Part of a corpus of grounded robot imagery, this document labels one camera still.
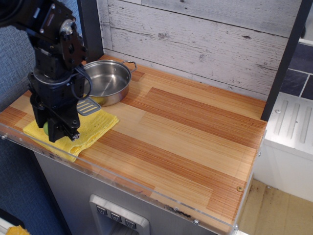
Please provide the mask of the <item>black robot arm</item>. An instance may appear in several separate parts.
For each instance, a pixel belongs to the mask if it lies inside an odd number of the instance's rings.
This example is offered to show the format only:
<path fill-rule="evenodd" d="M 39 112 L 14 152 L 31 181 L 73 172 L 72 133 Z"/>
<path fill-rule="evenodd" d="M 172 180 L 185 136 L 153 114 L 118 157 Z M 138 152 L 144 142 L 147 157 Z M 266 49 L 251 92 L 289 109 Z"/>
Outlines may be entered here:
<path fill-rule="evenodd" d="M 28 74 L 30 102 L 38 127 L 51 142 L 79 139 L 77 103 L 88 97 L 91 79 L 82 62 L 87 48 L 77 33 L 72 11 L 56 0 L 3 0 L 1 27 L 14 26 L 28 34 L 35 51 L 35 67 Z"/>

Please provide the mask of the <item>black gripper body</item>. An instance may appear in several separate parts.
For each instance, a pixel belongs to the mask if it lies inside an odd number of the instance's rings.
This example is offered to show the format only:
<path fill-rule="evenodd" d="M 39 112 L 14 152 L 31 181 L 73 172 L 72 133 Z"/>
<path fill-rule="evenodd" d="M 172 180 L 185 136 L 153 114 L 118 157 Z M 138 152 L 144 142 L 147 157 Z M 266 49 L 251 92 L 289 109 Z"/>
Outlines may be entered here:
<path fill-rule="evenodd" d="M 85 81 L 90 81 L 83 67 L 67 71 L 56 80 L 35 68 L 28 74 L 28 79 L 32 92 L 31 104 L 40 128 L 50 118 L 56 118 L 71 129 L 80 126 L 76 105 L 84 99 Z"/>

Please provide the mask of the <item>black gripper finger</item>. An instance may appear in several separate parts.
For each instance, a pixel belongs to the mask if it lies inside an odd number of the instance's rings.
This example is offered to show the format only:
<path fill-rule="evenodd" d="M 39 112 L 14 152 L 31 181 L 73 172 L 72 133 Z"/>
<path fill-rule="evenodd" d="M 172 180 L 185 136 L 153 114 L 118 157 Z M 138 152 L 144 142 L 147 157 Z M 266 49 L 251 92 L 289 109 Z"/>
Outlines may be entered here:
<path fill-rule="evenodd" d="M 68 137 L 71 141 L 75 141 L 80 138 L 80 133 L 77 131 L 77 128 L 71 128 L 64 122 L 55 118 L 50 118 L 47 121 L 47 127 L 50 142 L 56 142 L 63 137 Z"/>

